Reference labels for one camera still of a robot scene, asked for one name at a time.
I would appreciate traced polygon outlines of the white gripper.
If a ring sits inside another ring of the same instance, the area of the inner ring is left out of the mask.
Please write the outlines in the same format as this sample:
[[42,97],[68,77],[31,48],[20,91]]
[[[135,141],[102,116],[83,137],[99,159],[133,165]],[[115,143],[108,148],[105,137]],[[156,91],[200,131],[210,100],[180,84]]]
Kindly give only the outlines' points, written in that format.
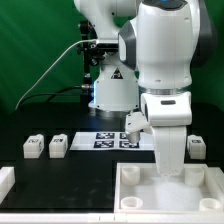
[[157,171],[175,176],[184,165],[187,126],[192,122],[191,93],[174,95],[141,95],[141,111],[153,138]]

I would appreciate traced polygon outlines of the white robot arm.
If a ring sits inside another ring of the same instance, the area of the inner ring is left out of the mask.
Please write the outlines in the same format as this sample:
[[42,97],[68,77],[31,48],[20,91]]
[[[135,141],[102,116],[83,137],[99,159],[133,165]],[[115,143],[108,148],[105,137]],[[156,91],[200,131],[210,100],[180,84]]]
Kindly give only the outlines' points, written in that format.
[[204,0],[74,0],[100,60],[90,111],[126,117],[135,144],[153,138],[157,171],[178,175],[192,122],[190,68],[205,63],[214,29]]

